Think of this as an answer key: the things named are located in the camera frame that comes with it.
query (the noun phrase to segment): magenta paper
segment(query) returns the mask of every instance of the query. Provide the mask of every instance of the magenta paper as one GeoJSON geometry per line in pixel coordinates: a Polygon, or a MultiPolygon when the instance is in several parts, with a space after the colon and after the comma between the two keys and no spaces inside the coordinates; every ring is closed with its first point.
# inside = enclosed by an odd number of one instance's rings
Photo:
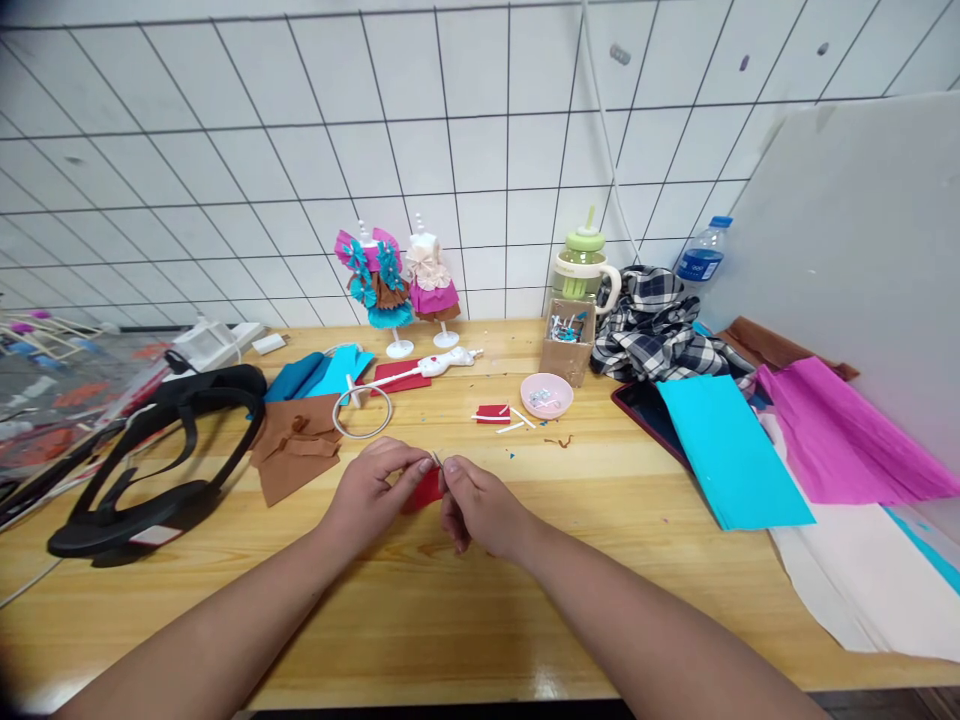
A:
{"type": "Polygon", "coordinates": [[[817,357],[763,366],[787,461],[814,503],[905,505],[960,495],[960,480],[817,357]]]}

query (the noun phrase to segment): brown skirt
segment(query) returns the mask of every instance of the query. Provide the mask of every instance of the brown skirt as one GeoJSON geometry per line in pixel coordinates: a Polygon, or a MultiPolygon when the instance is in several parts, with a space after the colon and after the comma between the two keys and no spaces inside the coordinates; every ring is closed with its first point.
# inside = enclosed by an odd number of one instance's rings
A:
{"type": "MultiPolygon", "coordinates": [[[[350,282],[347,283],[347,287],[353,284],[354,278],[356,275],[350,277],[350,282]]],[[[410,283],[406,280],[403,280],[403,290],[391,290],[381,278],[380,273],[372,272],[370,273],[370,279],[373,284],[373,291],[377,294],[376,306],[381,310],[392,310],[398,305],[403,305],[407,301],[407,298],[410,297],[410,283]]]]}
{"type": "Polygon", "coordinates": [[[446,322],[447,320],[453,320],[455,317],[460,315],[460,303],[454,303],[448,308],[444,308],[440,312],[435,313],[417,313],[417,317],[421,320],[426,320],[427,322],[446,322]]]}

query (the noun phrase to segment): black headset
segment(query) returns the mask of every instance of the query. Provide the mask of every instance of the black headset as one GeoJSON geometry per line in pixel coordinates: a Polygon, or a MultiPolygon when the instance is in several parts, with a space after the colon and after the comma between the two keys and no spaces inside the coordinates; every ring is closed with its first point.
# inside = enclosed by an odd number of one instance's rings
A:
{"type": "Polygon", "coordinates": [[[51,555],[91,558],[94,567],[133,562],[192,529],[216,508],[220,489],[250,448],[264,417],[267,383],[252,365],[237,365],[162,384],[150,398],[154,407],[137,415],[84,488],[66,524],[47,542],[51,555]],[[210,412],[246,407],[250,424],[237,447],[212,480],[190,480],[123,510],[117,501],[130,487],[137,468],[124,470],[92,508],[101,487],[123,458],[139,444],[172,425],[183,423],[183,450],[166,467],[136,482],[172,470],[197,447],[196,418],[210,412]]]}

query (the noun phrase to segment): plaid cloth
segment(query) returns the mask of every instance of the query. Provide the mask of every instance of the plaid cloth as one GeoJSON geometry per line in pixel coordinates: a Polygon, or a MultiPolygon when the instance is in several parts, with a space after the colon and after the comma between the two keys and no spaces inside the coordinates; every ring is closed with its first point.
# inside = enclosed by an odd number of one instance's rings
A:
{"type": "MultiPolygon", "coordinates": [[[[754,367],[719,338],[693,329],[700,299],[678,296],[683,281],[669,270],[632,265],[622,271],[614,309],[597,330],[590,367],[621,382],[681,380],[695,375],[730,375],[741,390],[753,385],[754,367]]],[[[610,296],[604,282],[597,297],[610,296]]]]}

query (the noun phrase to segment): white board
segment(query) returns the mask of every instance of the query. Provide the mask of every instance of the white board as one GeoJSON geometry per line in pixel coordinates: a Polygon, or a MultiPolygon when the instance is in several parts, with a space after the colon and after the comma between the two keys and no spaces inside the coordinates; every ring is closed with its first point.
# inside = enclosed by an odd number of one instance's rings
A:
{"type": "Polygon", "coordinates": [[[702,319],[744,315],[850,363],[960,473],[960,92],[789,116],[732,215],[702,319]]]}

